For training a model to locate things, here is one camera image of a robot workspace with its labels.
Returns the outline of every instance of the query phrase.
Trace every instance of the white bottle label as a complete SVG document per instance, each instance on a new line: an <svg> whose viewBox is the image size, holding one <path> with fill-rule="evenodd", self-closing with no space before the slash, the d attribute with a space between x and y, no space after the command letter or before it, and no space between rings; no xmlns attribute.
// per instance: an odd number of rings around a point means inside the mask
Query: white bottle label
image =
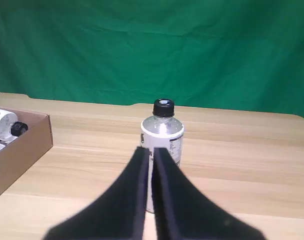
<svg viewBox="0 0 304 240"><path fill-rule="evenodd" d="M181 131L174 134L156 134L146 130L141 125L141 137L140 145L143 148L147 148L150 151L148 162L148 179L147 179L147 202L146 210L154 213L153 200L152 200L152 171L154 161L154 148L167 148L171 157L176 165L180 164L182 153L182 141L183 141L184 128Z"/></svg>

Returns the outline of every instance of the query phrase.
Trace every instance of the brown cardboard box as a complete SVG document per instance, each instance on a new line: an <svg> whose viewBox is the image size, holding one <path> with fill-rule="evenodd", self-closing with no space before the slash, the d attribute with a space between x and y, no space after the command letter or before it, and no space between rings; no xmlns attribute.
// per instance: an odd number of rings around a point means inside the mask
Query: brown cardboard box
<svg viewBox="0 0 304 240"><path fill-rule="evenodd" d="M52 146L50 116L44 113L0 107L18 116L28 131L0 151L0 195Z"/></svg>

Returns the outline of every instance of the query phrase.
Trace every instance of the wood grain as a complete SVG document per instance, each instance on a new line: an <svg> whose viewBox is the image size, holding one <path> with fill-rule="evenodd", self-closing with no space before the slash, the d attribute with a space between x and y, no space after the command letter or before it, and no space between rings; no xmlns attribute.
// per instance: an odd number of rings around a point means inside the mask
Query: wood grain
<svg viewBox="0 0 304 240"><path fill-rule="evenodd" d="M54 147L0 196L0 239L41 239L118 177L151 104L31 99L0 106L50 114ZM304 119L290 114L175 108L186 128L181 169L195 186L270 240L304 240ZM156 239L146 215L144 239Z"/></svg>

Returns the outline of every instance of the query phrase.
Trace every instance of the black bottle cap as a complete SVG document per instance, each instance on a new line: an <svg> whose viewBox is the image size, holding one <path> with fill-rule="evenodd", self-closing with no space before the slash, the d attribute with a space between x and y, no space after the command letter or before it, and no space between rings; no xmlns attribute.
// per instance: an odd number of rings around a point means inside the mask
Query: black bottle cap
<svg viewBox="0 0 304 240"><path fill-rule="evenodd" d="M16 121L11 127L11 134L19 137L28 130L28 125L23 122Z"/></svg>
<svg viewBox="0 0 304 240"><path fill-rule="evenodd" d="M174 101L167 98L155 100L153 106L153 115L160 118L170 118L174 116Z"/></svg>

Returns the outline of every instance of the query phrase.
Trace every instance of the wooden table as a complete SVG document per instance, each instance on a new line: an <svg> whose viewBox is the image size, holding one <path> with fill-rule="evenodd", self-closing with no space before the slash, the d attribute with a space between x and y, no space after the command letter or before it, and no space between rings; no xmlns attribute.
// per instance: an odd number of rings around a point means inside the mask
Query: wooden table
<svg viewBox="0 0 304 240"><path fill-rule="evenodd" d="M0 106L48 113L54 147L0 196L0 240L37 240L94 201L139 144L151 104L31 99ZM304 119L250 111L175 108L186 128L181 169L215 203L270 240L304 240ZM144 239L156 239L147 214Z"/></svg>

